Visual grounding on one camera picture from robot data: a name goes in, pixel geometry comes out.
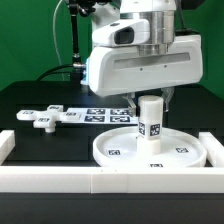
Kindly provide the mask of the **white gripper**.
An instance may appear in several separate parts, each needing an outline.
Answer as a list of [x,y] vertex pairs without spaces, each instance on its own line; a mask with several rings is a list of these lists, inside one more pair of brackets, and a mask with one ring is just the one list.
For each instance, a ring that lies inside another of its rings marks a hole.
[[96,47],[88,64],[90,89],[101,97],[124,94],[131,117],[137,116],[133,92],[163,88],[164,111],[168,112],[172,86],[197,83],[202,74],[200,35],[177,36],[163,55],[142,56],[136,46]]

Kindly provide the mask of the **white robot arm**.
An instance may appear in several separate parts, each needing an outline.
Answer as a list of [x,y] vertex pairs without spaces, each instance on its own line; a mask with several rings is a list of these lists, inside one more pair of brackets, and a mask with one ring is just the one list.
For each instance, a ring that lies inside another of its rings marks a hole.
[[177,6],[176,0],[121,0],[120,18],[92,33],[86,69],[95,94],[123,95],[136,116],[135,93],[160,88],[169,101],[176,86],[201,79],[201,36],[175,34]]

